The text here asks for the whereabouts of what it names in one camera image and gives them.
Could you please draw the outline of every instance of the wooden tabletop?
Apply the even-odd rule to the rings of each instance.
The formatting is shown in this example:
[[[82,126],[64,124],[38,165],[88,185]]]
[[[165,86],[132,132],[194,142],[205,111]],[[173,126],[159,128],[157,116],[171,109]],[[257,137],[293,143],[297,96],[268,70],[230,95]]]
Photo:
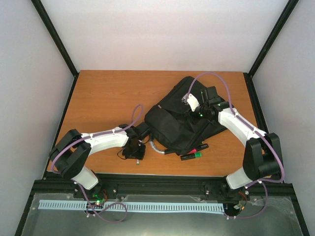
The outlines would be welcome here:
[[[130,123],[134,107],[142,103],[144,114],[157,104],[185,76],[197,76],[200,71],[95,71],[80,72],[63,125],[58,137],[70,129],[93,133]],[[232,103],[239,113],[256,125],[252,105],[242,72],[217,72],[226,81]],[[206,87],[215,86],[218,95],[227,100],[222,82],[212,75],[199,81]],[[136,160],[121,160],[112,148],[89,156],[86,166],[96,173],[150,174],[182,176],[224,176],[242,166],[244,147],[229,131],[223,131],[204,143],[209,148],[202,157],[181,161],[175,154],[162,155],[149,144],[140,165]]]

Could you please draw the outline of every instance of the red marker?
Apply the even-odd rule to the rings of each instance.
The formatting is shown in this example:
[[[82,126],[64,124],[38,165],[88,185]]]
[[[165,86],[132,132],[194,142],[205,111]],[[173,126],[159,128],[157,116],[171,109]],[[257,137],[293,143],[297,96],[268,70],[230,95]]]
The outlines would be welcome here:
[[[192,154],[192,153],[195,153],[195,152],[198,152],[198,151],[207,149],[208,147],[209,147],[209,145],[207,145],[207,144],[199,145],[198,147],[196,147],[195,149],[193,149],[193,150],[192,150],[191,152],[189,152],[188,154]]]

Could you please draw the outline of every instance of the white wall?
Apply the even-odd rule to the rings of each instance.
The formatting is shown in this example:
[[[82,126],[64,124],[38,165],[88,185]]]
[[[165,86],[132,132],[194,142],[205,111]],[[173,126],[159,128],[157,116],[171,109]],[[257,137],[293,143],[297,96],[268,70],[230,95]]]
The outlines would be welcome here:
[[[41,178],[72,75],[30,0],[0,2],[0,235]]]
[[[299,1],[254,77],[270,132],[279,135],[293,183],[315,235],[315,4]]]
[[[43,0],[76,67],[248,72],[287,0]]]

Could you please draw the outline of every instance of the marker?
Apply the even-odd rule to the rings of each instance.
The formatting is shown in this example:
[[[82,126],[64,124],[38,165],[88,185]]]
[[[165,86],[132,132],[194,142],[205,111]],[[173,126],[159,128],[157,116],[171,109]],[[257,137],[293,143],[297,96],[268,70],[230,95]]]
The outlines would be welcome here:
[[[192,150],[191,152],[189,152],[188,154],[195,153],[195,152],[198,152],[198,151],[207,149],[208,147],[209,147],[209,145],[207,145],[207,144],[199,145],[198,147],[196,147],[195,149],[193,149],[193,150]]]
[[[187,154],[187,155],[181,156],[181,160],[182,161],[186,161],[186,160],[198,158],[198,157],[201,157],[201,156],[202,155],[201,155],[200,152],[195,152],[195,153],[192,153],[192,154]]]

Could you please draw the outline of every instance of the wooden table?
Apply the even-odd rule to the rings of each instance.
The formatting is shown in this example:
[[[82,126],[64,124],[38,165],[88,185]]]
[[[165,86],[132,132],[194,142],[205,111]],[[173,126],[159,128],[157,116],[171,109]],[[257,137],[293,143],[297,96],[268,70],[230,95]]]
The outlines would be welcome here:
[[[131,113],[137,104],[144,105],[146,114],[183,77],[195,77],[200,73],[81,71],[58,140],[74,128],[82,133],[92,133],[130,123]],[[242,116],[256,125],[243,73],[218,74],[229,86],[233,105]],[[199,81],[207,87],[216,86],[218,94],[227,100],[224,85],[218,78],[205,75]],[[120,148],[112,148],[91,155],[86,166],[96,173],[182,176],[224,176],[242,166],[244,147],[229,130],[207,139],[205,143],[209,144],[209,148],[202,151],[202,157],[187,161],[181,161],[175,154],[158,154],[147,144],[146,154],[140,165],[136,165],[136,160],[121,160],[117,156]]]

